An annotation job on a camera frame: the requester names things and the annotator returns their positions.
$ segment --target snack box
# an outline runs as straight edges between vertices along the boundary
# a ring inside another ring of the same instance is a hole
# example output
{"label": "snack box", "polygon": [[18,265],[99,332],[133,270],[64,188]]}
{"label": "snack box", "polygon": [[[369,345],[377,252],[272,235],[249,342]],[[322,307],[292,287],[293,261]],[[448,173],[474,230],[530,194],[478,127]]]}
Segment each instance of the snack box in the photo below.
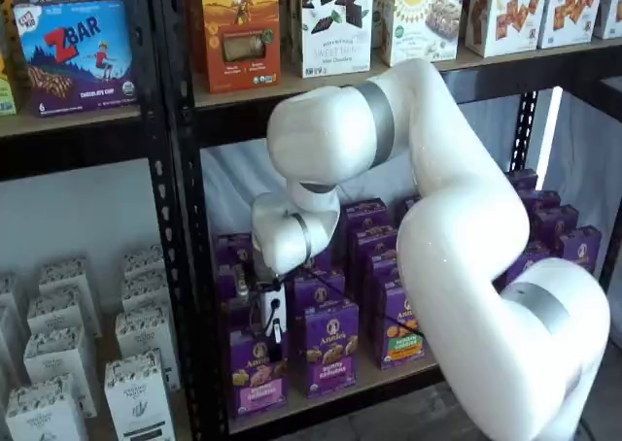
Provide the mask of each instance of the snack box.
{"label": "snack box", "polygon": [[465,44],[489,57],[532,51],[544,0],[470,0]]}
{"label": "snack box", "polygon": [[455,59],[462,9],[462,0],[384,0],[383,60]]}
{"label": "snack box", "polygon": [[287,403],[289,389],[288,333],[281,335],[282,359],[277,361],[270,360],[268,339],[261,329],[255,335],[248,330],[235,330],[228,337],[234,416],[283,407]]}
{"label": "snack box", "polygon": [[101,310],[97,290],[91,288],[87,276],[86,258],[63,259],[43,266],[39,278],[39,293],[52,292],[65,286],[77,286],[84,311],[85,329],[94,337],[101,337]]}
{"label": "snack box", "polygon": [[594,36],[604,40],[622,36],[622,0],[601,0],[594,24]]}
{"label": "snack box", "polygon": [[33,383],[71,374],[76,383],[78,405],[87,418],[97,416],[101,388],[95,373],[94,348],[81,326],[33,334],[23,361]]}
{"label": "snack box", "polygon": [[540,48],[589,43],[601,0],[546,0]]}
{"label": "snack box", "polygon": [[385,276],[378,280],[377,287],[378,301],[371,340],[380,369],[424,356],[424,339],[411,330],[418,330],[419,325],[399,278],[395,275]]}
{"label": "snack box", "polygon": [[18,4],[14,13],[39,116],[136,101],[122,0]]}
{"label": "snack box", "polygon": [[300,353],[308,397],[357,382],[359,307],[350,300],[325,302],[305,311]]}
{"label": "snack box", "polygon": [[373,0],[299,2],[302,78],[369,70]]}
{"label": "snack box", "polygon": [[277,85],[279,0],[202,0],[212,93]]}
{"label": "snack box", "polygon": [[158,351],[106,364],[104,391],[120,440],[175,440],[162,375]]}
{"label": "snack box", "polygon": [[78,407],[70,374],[12,390],[7,425],[14,440],[87,441],[85,420]]}

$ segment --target orange box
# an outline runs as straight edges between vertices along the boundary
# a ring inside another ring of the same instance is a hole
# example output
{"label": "orange box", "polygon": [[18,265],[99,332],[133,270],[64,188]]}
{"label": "orange box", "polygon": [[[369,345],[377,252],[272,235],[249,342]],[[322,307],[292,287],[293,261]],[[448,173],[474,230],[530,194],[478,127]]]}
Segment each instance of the orange box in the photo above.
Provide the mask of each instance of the orange box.
{"label": "orange box", "polygon": [[279,83],[279,0],[202,0],[213,93]]}

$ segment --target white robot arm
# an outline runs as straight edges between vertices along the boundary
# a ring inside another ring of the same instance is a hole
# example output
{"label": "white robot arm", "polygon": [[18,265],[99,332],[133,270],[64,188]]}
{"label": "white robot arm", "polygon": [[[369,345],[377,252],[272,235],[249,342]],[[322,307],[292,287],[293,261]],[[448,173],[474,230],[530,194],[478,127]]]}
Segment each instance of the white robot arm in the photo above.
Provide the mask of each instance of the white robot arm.
{"label": "white robot arm", "polygon": [[423,199],[401,224],[397,262],[447,382],[494,440],[572,439],[605,351],[606,297],[560,259],[496,293],[492,280],[528,241],[527,214],[431,64],[284,101],[267,143],[291,201],[264,194],[253,206],[261,274],[323,250],[339,218],[335,186],[409,149]]}

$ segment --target floor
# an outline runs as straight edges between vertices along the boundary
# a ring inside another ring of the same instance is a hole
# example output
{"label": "floor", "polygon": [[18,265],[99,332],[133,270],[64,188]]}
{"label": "floor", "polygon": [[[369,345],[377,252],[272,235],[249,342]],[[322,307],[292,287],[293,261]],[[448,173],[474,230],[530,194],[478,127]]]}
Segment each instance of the floor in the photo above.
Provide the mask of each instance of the floor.
{"label": "floor", "polygon": [[[278,441],[486,441],[446,384],[413,392]],[[622,440],[622,351],[609,345],[575,441]]]}

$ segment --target white milk carton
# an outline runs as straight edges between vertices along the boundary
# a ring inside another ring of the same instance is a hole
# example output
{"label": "white milk carton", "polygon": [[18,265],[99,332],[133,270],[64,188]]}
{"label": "white milk carton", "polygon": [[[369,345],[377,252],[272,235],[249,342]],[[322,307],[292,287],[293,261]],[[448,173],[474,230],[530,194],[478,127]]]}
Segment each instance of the white milk carton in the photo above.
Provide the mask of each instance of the white milk carton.
{"label": "white milk carton", "polygon": [[59,288],[30,301],[28,326],[30,332],[50,332],[65,327],[84,327],[80,291],[76,286]]}
{"label": "white milk carton", "polygon": [[7,425],[15,441],[87,441],[71,375],[13,390]]}
{"label": "white milk carton", "polygon": [[384,0],[382,58],[455,59],[462,8],[462,0]]}
{"label": "white milk carton", "polygon": [[373,0],[299,0],[302,77],[369,70]]}
{"label": "white milk carton", "polygon": [[594,36],[604,40],[622,36],[622,0],[601,0]]}
{"label": "white milk carton", "polygon": [[101,389],[97,382],[90,336],[83,327],[33,334],[23,360],[34,383],[69,373],[74,377],[78,404],[85,417],[97,416]]}
{"label": "white milk carton", "polygon": [[97,290],[91,288],[86,276],[86,259],[81,257],[64,259],[47,264],[41,272],[39,292],[52,292],[65,286],[77,286],[80,290],[81,306],[85,313],[86,332],[101,337],[101,311]]}
{"label": "white milk carton", "polygon": [[180,388],[175,341],[169,312],[166,308],[144,307],[128,313],[120,313],[117,316],[115,329],[123,358],[159,349],[164,379],[168,388],[170,390]]}
{"label": "white milk carton", "polygon": [[106,365],[104,391],[120,440],[175,441],[159,353],[147,351]]}
{"label": "white milk carton", "polygon": [[601,0],[546,0],[540,36],[541,48],[589,43]]}
{"label": "white milk carton", "polygon": [[484,57],[532,51],[543,12],[544,0],[470,0],[465,44]]}

